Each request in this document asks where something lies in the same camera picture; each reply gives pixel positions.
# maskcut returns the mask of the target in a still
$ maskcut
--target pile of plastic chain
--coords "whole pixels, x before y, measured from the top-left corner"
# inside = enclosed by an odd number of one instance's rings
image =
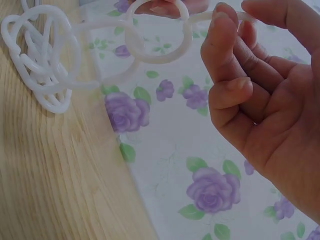
[[[191,47],[193,41],[193,26],[201,21],[209,21],[212,12],[203,12],[189,16],[185,4],[176,0],[175,5],[180,11],[183,21],[184,38],[181,45],[166,55],[148,55],[145,52],[145,44],[133,24],[135,11],[139,6],[151,0],[137,0],[128,9],[125,19],[105,19],[82,22],[71,25],[67,15],[53,5],[41,5],[41,0],[35,0],[35,6],[28,7],[27,0],[21,0],[24,13],[22,15],[9,15],[2,20],[2,38],[9,48],[10,57],[20,74],[24,84],[32,90],[35,98],[43,108],[55,114],[64,113],[71,102],[73,89],[93,90],[102,84],[120,84],[130,79],[139,68],[139,63],[166,64],[181,58]],[[30,21],[35,21],[40,14],[46,15],[43,34],[41,34]],[[239,20],[254,22],[251,16],[244,12],[238,12]],[[17,36],[21,28],[24,28],[24,38],[27,44],[27,54],[21,53],[17,45]],[[59,27],[64,34],[59,34]],[[125,44],[134,57],[132,65],[124,72],[104,79],[96,79],[90,82],[79,82],[76,78],[81,67],[82,48],[76,35],[82,31],[106,27],[123,27],[125,29]],[[51,28],[53,28],[53,44],[49,43]],[[66,41],[69,41],[74,54],[73,69],[69,72],[60,63],[60,55]]]

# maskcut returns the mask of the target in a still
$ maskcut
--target skin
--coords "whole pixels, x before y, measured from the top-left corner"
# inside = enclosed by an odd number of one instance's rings
[[[175,0],[152,0],[140,6],[135,13],[177,19],[180,13],[174,2]],[[209,0],[183,0],[183,2],[190,14],[205,12],[209,6]]]
[[[154,0],[138,14],[178,18],[175,0]],[[191,14],[208,0],[185,0]],[[287,29],[307,49],[311,64],[269,56],[247,21],[218,3],[202,60],[214,82],[213,125],[297,208],[320,224],[320,16],[301,0],[245,0],[242,9],[267,25]],[[162,7],[166,14],[150,9]]]

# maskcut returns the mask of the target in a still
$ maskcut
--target floral tablecloth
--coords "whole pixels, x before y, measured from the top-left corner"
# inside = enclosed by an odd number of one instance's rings
[[[83,20],[121,19],[127,0],[90,0]],[[241,10],[239,0],[227,0]],[[320,3],[307,0],[320,12]],[[133,21],[147,51],[163,55],[183,39],[182,23],[147,15]],[[208,110],[212,81],[201,60],[206,26],[195,29],[190,51],[163,65],[142,64],[132,79],[94,92],[104,101],[120,149],[160,240],[320,240],[320,228],[261,177],[213,127]],[[310,56],[286,30],[257,24],[272,55],[301,63]],[[121,27],[92,30],[98,74],[128,68],[133,57]]]

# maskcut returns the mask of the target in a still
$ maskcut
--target purple rose print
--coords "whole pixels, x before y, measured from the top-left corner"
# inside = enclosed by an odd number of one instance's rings
[[[247,160],[244,161],[244,169],[247,175],[252,175],[255,172],[254,167]]]
[[[274,203],[275,217],[277,220],[282,220],[284,218],[291,218],[295,213],[295,206],[288,201],[283,195],[280,201]]]
[[[306,240],[320,240],[320,226],[313,230]]]
[[[150,106],[143,99],[132,99],[124,92],[105,96],[105,108],[116,133],[136,132],[149,124]]]
[[[160,82],[159,87],[156,89],[156,99],[159,102],[163,102],[164,100],[171,99],[174,95],[175,89],[174,85],[171,81],[168,81],[167,79],[162,80]]]
[[[200,109],[207,106],[208,92],[207,90],[201,90],[198,85],[191,85],[183,92],[183,97],[186,100],[187,107],[191,109]]]
[[[118,10],[118,12],[125,14],[130,7],[130,4],[128,0],[119,0],[113,6]]]
[[[212,167],[202,167],[193,173],[192,179],[186,194],[200,211],[216,214],[240,202],[240,181],[233,174],[222,175]]]
[[[130,52],[128,51],[126,45],[121,45],[118,46],[115,50],[114,50],[114,54],[121,59],[126,59],[128,57],[130,57]]]

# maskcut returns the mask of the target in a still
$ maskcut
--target wooden table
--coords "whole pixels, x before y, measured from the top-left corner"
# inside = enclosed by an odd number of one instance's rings
[[[0,0],[1,19],[21,13],[20,0]],[[0,56],[0,240],[157,239],[103,101],[92,108],[88,93],[73,91],[65,114],[46,112],[1,37]]]

